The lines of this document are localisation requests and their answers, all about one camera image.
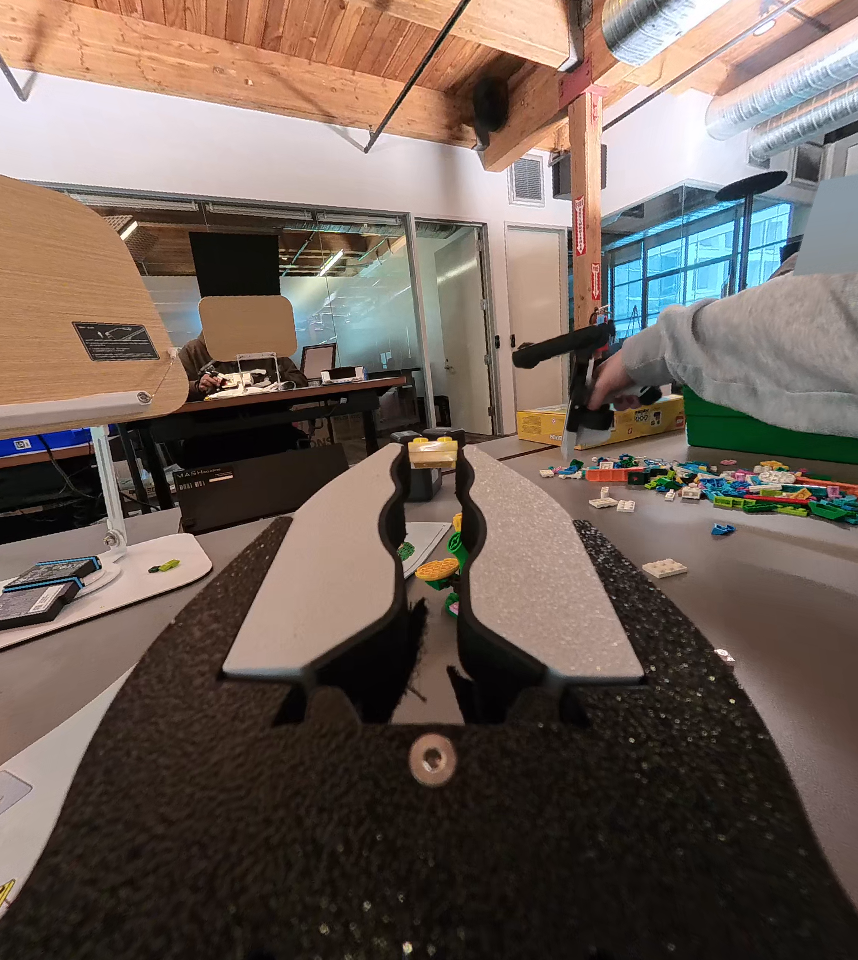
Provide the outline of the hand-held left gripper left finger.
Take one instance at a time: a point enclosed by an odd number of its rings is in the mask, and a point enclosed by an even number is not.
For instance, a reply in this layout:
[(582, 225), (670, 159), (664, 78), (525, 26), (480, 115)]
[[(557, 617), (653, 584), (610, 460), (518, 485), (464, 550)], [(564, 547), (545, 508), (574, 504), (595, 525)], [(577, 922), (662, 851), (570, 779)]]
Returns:
[(339, 474), (291, 525), (222, 665), (229, 679), (341, 690), (364, 723), (389, 723), (416, 665), (399, 546), (410, 490), (389, 443)]

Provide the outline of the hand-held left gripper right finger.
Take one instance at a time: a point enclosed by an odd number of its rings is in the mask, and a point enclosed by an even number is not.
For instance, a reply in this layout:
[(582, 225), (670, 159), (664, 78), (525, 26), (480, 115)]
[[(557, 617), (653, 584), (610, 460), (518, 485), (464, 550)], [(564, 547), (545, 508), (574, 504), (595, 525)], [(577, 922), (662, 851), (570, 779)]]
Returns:
[(467, 446), (456, 468), (459, 668), (469, 725), (504, 722), (529, 690), (563, 712), (578, 690), (628, 690), (644, 670), (572, 517), (543, 488)]

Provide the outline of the partly built lego model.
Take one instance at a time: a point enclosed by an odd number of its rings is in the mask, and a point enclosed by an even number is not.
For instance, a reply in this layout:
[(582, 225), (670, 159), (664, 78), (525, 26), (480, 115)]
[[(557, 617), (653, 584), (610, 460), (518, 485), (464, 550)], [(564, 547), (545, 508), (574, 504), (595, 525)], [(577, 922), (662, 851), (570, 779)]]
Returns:
[(414, 575), (431, 589), (446, 593), (444, 609), (451, 618), (458, 618), (460, 611), (460, 583), (462, 572), (469, 558), (469, 551), (462, 541), (463, 514), (453, 517), (453, 534), (446, 545), (447, 556), (430, 560), (420, 565)]

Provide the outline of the yellow lego brick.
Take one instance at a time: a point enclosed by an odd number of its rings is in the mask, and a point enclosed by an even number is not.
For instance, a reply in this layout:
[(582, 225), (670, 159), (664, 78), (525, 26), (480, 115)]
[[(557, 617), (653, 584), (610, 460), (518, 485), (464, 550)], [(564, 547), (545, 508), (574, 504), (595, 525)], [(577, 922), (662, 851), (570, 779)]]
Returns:
[(459, 452), (458, 439), (449, 436), (439, 438), (417, 436), (408, 443), (409, 463), (413, 470), (441, 472), (454, 470)]

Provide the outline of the pile of lego pieces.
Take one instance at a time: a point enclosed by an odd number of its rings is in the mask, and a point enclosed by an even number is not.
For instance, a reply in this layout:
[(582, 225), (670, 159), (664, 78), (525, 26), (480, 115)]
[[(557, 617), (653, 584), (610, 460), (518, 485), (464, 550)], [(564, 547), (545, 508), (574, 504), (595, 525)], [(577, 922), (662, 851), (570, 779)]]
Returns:
[(633, 500), (612, 495), (612, 487), (647, 490), (667, 502), (705, 502), (745, 515), (778, 514), (858, 527), (858, 484), (817, 476), (780, 461), (750, 468), (734, 460), (713, 465), (622, 454), (544, 467), (540, 478), (585, 482), (598, 487), (589, 499), (596, 509), (632, 513)]

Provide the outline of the person's right forearm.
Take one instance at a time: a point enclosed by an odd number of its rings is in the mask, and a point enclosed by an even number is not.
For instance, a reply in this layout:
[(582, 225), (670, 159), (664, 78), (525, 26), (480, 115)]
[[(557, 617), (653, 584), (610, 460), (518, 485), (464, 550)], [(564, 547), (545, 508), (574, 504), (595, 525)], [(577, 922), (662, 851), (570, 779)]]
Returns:
[(638, 385), (674, 381), (771, 426), (858, 439), (858, 271), (667, 307), (620, 352)]

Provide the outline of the yellow lego set box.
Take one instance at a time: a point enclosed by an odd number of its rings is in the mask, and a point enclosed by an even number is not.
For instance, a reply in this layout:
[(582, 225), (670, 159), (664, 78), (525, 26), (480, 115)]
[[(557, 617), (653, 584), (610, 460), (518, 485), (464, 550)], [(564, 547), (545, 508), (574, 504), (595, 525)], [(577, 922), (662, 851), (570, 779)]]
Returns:
[[(567, 406), (557, 405), (518, 411), (517, 437), (523, 441), (560, 447), (564, 439)], [(637, 409), (615, 411), (613, 426), (606, 434), (580, 440), (574, 450), (591, 450), (686, 428), (685, 399), (670, 393), (659, 401)]]

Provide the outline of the lego instruction booklet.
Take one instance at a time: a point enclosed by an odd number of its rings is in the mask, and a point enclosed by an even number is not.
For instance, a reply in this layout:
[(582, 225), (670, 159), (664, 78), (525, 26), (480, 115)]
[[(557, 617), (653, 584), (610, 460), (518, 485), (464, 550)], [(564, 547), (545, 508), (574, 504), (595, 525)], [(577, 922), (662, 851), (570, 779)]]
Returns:
[(0, 921), (35, 868), (87, 747), (127, 670), (71, 717), (0, 765)]

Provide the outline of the person's right hand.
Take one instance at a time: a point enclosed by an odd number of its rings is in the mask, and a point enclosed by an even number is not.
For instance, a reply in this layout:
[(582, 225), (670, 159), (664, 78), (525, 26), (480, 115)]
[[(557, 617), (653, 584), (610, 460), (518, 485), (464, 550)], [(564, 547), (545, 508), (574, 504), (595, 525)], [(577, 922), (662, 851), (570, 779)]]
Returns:
[(637, 386), (627, 372), (623, 353), (616, 352), (593, 374), (587, 407), (593, 411), (609, 407), (617, 411), (638, 409), (642, 404), (635, 393)]

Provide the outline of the white door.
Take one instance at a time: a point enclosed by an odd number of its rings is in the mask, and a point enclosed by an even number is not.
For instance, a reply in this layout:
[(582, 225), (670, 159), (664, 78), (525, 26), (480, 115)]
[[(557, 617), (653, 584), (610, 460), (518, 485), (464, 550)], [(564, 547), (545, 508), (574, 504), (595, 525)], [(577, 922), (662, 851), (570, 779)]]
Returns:
[(517, 430), (519, 410), (557, 406), (566, 399), (566, 361), (560, 357), (517, 369), (514, 350), (568, 329), (567, 232), (509, 222), (505, 227), (506, 310), (500, 321), (500, 382), (504, 429)]

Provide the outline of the glass door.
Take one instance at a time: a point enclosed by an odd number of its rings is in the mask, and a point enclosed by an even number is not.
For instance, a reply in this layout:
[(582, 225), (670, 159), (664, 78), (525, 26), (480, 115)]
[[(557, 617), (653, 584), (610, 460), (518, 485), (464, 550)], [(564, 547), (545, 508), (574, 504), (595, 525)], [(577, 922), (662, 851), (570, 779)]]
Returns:
[(421, 219), (414, 225), (436, 422), (488, 438), (494, 401), (481, 229)]

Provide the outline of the black equipment case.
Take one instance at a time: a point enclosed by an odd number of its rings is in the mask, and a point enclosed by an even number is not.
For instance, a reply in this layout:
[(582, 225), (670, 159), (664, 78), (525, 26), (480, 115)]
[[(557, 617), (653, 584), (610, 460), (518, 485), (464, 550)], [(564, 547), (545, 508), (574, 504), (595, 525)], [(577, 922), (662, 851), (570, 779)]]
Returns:
[(333, 443), (177, 472), (180, 529), (199, 535), (290, 514), (348, 468)]

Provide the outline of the white leaflet green print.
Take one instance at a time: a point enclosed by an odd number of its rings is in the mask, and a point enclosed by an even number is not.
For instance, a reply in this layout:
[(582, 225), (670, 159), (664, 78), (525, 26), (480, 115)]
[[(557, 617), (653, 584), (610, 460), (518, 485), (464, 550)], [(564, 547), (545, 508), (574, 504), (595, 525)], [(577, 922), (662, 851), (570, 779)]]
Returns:
[(397, 548), (404, 578), (412, 576), (427, 563), (436, 547), (450, 534), (451, 523), (407, 521), (403, 541)]

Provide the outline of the long office desk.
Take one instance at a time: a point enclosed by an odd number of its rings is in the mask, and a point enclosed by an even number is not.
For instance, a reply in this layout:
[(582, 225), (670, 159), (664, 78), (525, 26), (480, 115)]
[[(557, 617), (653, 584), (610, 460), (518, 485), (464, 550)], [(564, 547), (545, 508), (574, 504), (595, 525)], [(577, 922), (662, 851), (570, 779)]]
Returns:
[(187, 402), (171, 414), (119, 423), (124, 438), (135, 431), (148, 470), (161, 469), (157, 446), (195, 438), (254, 430), (269, 426), (329, 420), (360, 414), (366, 455), (378, 451), (375, 412), (387, 391), (407, 386), (404, 376), (377, 377), (294, 390), (265, 391), (207, 401)]

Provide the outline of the stacked green plastic trays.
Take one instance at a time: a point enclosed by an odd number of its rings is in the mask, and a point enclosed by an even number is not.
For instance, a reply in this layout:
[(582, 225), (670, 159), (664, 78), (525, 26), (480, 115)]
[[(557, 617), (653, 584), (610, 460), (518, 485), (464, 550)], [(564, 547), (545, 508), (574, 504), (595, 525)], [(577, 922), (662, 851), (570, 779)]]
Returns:
[(772, 453), (790, 458), (858, 466), (858, 438), (811, 434), (764, 423), (708, 402), (681, 387), (687, 441), (691, 447)]

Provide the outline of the black ceiling speaker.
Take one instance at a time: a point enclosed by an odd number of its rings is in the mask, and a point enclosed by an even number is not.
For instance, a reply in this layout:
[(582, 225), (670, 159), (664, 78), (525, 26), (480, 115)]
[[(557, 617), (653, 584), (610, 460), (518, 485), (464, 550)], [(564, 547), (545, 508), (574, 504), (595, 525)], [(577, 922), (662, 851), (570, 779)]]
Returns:
[(502, 130), (509, 116), (510, 92), (507, 78), (486, 76), (472, 87), (472, 128), (476, 142), (473, 150), (483, 154), (490, 147), (492, 134)]

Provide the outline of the wooden panel stand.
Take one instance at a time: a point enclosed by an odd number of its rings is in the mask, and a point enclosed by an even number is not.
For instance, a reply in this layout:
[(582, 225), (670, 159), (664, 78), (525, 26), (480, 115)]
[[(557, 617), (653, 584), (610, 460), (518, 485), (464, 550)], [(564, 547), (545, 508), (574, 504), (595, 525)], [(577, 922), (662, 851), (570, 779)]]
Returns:
[[(212, 570), (192, 534), (128, 546), (108, 441), (110, 425), (171, 414), (187, 392), (178, 353), (115, 229), (73, 198), (0, 174), (0, 440), (88, 427), (108, 513), (102, 569), (51, 622), (1, 630), (0, 651)], [(180, 566), (147, 572), (171, 559)]]

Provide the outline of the wooden support post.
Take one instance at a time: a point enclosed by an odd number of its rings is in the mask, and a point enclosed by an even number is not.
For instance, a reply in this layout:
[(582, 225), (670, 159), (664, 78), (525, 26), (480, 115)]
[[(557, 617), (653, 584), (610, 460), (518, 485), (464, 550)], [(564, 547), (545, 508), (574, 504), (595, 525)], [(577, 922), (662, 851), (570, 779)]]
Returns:
[(584, 196), (586, 253), (575, 256), (572, 238), (572, 279), (576, 329), (593, 325), (592, 314), (602, 302), (591, 297), (591, 264), (602, 264), (603, 89), (591, 85), (568, 105), (572, 201)]

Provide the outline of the wall air vent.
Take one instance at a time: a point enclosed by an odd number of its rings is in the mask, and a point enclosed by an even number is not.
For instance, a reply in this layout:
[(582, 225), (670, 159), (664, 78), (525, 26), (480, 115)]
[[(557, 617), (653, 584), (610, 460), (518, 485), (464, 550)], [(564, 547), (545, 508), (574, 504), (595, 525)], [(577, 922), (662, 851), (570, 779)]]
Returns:
[(526, 154), (510, 165), (507, 169), (507, 194), (512, 206), (544, 207), (544, 163), (539, 154)]

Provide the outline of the black wall screen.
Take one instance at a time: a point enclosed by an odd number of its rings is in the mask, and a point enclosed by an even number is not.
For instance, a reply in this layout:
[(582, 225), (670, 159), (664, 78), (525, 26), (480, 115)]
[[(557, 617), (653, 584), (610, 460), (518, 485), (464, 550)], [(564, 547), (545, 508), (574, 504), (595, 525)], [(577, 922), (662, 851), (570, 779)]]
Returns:
[(281, 294), (278, 235), (190, 231), (188, 237), (202, 299)]

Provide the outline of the silver air duct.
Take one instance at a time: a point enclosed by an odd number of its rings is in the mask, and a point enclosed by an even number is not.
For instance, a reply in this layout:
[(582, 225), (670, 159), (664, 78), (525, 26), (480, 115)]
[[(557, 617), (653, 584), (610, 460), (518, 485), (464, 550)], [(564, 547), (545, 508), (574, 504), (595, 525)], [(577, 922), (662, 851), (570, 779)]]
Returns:
[(708, 135), (727, 140), (858, 77), (858, 16), (710, 102)]
[(753, 127), (747, 137), (747, 162), (762, 167), (778, 154), (856, 121), (858, 78)]
[(616, 60), (643, 66), (711, 17), (726, 1), (606, 1), (603, 40)]

